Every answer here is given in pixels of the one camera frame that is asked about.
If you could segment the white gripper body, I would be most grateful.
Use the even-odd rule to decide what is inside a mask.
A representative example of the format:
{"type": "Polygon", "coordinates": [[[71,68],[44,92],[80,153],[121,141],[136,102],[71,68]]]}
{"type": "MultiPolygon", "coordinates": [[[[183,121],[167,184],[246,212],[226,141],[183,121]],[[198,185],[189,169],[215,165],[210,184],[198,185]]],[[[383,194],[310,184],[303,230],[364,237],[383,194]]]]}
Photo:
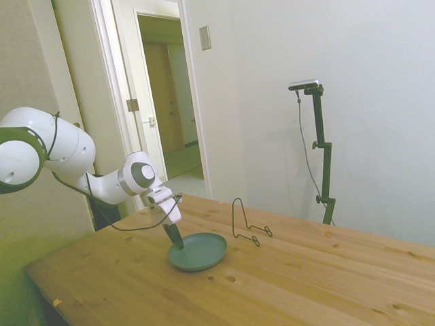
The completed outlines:
{"type": "Polygon", "coordinates": [[[144,204],[154,223],[171,225],[181,221],[181,213],[173,192],[165,186],[144,193],[144,204]]]}

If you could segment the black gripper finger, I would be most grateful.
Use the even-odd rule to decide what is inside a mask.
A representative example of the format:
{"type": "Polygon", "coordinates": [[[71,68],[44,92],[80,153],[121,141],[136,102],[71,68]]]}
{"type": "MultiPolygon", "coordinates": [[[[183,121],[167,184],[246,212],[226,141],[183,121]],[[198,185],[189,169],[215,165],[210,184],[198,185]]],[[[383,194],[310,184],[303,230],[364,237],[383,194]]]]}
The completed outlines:
{"type": "Polygon", "coordinates": [[[179,242],[179,230],[176,224],[164,224],[163,228],[167,233],[167,236],[173,244],[178,244],[179,242]]]}
{"type": "Polygon", "coordinates": [[[184,248],[184,242],[176,224],[169,225],[169,237],[178,249],[182,250],[184,248]]]}

